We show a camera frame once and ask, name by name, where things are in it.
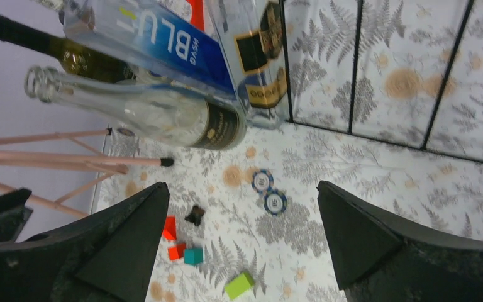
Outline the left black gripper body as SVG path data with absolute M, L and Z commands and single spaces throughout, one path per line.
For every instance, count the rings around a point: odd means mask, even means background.
M 25 206 L 30 196 L 25 188 L 0 195 L 0 242 L 14 242 L 19 237 L 33 212 Z

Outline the blue glass bottle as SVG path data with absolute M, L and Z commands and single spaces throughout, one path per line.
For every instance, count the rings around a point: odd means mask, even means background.
M 67 38 L 206 94 L 235 92 L 220 45 L 157 1 L 40 1 Z

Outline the clear bottle black cap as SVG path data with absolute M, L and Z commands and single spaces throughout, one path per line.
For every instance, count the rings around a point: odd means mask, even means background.
M 283 1 L 206 1 L 236 97 L 249 125 L 277 129 L 286 120 Z

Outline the dark green wine bottle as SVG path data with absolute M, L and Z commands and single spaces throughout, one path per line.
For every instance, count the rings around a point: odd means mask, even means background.
M 45 33 L 0 14 L 0 41 L 48 55 L 69 74 L 106 83 L 135 79 L 128 64 L 68 38 Z

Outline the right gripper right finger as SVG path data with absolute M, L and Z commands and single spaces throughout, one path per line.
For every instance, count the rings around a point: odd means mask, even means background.
M 349 301 L 483 301 L 483 241 L 374 206 L 328 181 L 318 204 Z

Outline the clear bottle black label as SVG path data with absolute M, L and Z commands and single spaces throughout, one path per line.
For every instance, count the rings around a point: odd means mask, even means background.
M 127 136 L 147 137 L 177 147 L 228 150 L 245 137 L 245 117 L 212 96 L 170 84 L 109 84 L 52 67 L 26 73 L 27 96 L 100 113 L 121 123 Z

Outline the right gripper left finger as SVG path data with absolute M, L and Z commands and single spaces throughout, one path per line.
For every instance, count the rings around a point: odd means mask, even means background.
M 169 198 L 158 182 L 68 225 L 0 242 L 0 301 L 144 301 Z

